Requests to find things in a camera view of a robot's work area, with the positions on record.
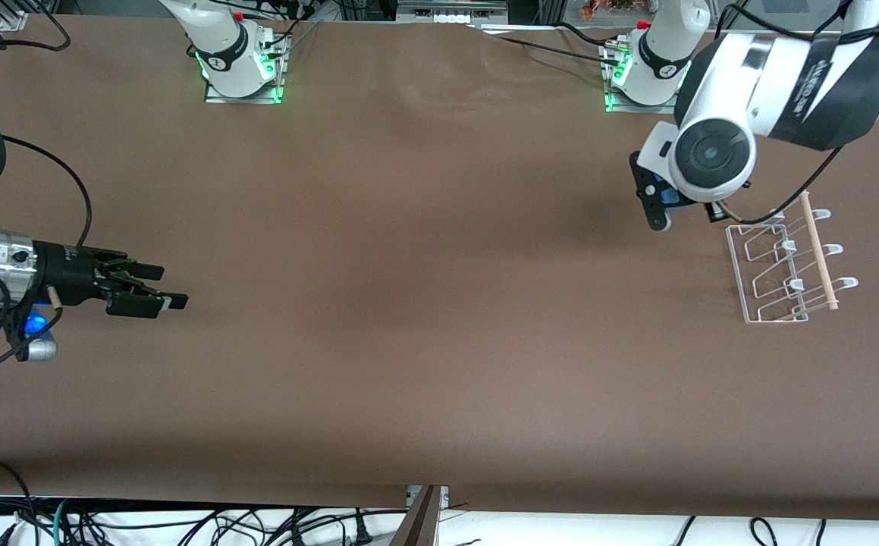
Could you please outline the brown wooden beam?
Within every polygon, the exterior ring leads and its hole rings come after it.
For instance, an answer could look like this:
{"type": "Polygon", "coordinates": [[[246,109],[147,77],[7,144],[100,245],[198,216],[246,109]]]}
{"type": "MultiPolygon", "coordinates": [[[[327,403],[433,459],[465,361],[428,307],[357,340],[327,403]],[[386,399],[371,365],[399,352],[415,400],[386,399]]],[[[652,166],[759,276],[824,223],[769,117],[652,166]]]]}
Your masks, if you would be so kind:
{"type": "Polygon", "coordinates": [[[435,485],[429,485],[408,509],[388,546],[435,546],[439,501],[435,485]]]}

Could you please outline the blue plastic cup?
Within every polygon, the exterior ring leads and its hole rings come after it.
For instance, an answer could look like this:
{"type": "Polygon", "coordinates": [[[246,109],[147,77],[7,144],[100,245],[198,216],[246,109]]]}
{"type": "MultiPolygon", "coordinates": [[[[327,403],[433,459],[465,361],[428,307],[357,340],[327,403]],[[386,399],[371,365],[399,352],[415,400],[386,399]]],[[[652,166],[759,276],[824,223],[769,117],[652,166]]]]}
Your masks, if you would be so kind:
{"type": "Polygon", "coordinates": [[[663,177],[655,177],[655,180],[658,182],[658,198],[660,198],[661,206],[665,209],[695,205],[695,201],[680,193],[668,180],[663,177]]]}

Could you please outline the black power plug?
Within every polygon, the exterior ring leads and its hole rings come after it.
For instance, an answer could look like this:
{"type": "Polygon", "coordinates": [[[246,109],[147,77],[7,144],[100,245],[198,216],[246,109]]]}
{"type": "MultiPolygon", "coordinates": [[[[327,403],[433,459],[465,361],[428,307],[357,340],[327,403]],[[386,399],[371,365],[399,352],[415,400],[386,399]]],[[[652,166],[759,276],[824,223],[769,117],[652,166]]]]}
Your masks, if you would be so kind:
{"type": "Polygon", "coordinates": [[[366,511],[356,508],[353,511],[353,524],[355,525],[353,537],[348,541],[343,541],[343,546],[367,546],[373,542],[375,537],[369,531],[369,526],[366,522],[366,511]]]}

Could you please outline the wooden rack rod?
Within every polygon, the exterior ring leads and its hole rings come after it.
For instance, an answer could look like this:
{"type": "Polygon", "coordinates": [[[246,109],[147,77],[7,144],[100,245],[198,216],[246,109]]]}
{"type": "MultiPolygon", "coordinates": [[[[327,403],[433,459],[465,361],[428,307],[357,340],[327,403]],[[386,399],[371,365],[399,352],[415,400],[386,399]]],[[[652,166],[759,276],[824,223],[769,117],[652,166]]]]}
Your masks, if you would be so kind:
{"type": "Polygon", "coordinates": [[[827,268],[824,255],[824,245],[818,235],[818,227],[816,225],[816,215],[809,198],[809,191],[803,190],[799,196],[799,204],[801,206],[802,215],[807,229],[807,235],[812,244],[816,269],[818,271],[818,279],[820,279],[821,289],[823,290],[825,306],[830,310],[838,310],[837,294],[832,287],[830,270],[827,268]]]}

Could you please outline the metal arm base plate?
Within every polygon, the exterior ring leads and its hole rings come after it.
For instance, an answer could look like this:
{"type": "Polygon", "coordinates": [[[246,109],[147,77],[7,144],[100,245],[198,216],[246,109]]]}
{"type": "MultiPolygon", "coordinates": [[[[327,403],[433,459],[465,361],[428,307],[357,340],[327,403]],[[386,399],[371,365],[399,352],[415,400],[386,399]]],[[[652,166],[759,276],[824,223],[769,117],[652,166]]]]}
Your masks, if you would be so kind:
{"type": "Polygon", "coordinates": [[[606,40],[604,45],[598,47],[598,53],[602,60],[616,60],[615,65],[602,63],[602,77],[604,80],[604,102],[606,111],[609,113],[634,113],[647,115],[671,114],[677,102],[678,91],[688,72],[691,63],[682,69],[680,75],[675,77],[676,87],[674,93],[667,101],[657,105],[644,105],[630,99],[624,93],[619,83],[622,82],[631,66],[629,43],[620,40],[606,40]]]}
{"type": "Polygon", "coordinates": [[[204,100],[221,104],[282,103],[289,54],[287,38],[275,38],[273,30],[264,27],[225,71],[223,60],[195,51],[201,76],[206,80],[204,100]]]}

